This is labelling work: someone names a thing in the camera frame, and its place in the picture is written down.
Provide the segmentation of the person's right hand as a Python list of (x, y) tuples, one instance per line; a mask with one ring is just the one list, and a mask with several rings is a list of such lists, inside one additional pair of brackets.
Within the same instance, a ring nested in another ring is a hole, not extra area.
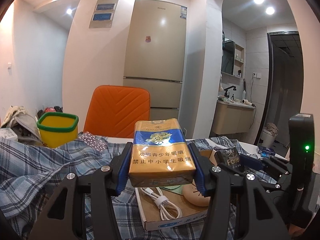
[(300, 228), (298, 226), (295, 226), (293, 224), (290, 224), (289, 226), (289, 236), (291, 237), (291, 239), (295, 239), (300, 237), (304, 232), (306, 231), (306, 229)]

